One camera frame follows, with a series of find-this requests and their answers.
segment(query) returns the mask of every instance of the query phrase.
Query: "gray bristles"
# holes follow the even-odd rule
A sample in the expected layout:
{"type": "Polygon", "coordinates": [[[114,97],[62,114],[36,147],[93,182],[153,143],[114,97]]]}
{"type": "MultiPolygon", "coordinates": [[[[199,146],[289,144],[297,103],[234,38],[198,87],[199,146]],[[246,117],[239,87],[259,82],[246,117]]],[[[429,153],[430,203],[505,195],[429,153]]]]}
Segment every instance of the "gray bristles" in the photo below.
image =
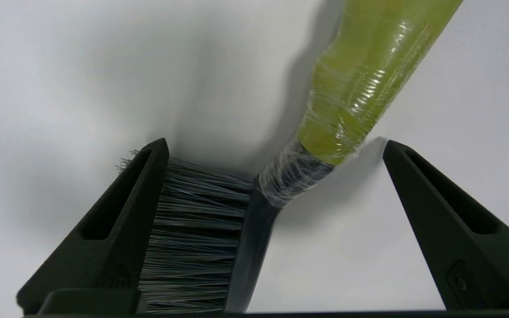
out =
{"type": "MultiPolygon", "coordinates": [[[[130,161],[122,160],[118,169],[130,161]]],[[[224,309],[252,186],[246,179],[168,161],[139,282],[148,314],[224,309]]]]}

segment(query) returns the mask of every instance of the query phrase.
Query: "yellow-green tube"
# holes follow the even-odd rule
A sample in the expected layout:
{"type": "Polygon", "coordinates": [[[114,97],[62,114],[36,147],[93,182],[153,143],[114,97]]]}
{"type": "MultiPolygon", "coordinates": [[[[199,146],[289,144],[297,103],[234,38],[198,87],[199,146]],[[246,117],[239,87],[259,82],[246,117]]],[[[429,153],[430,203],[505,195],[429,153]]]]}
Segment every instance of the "yellow-green tube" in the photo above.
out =
{"type": "Polygon", "coordinates": [[[339,34],[311,76],[299,142],[339,165],[362,143],[461,0],[346,0],[339,34]]]}

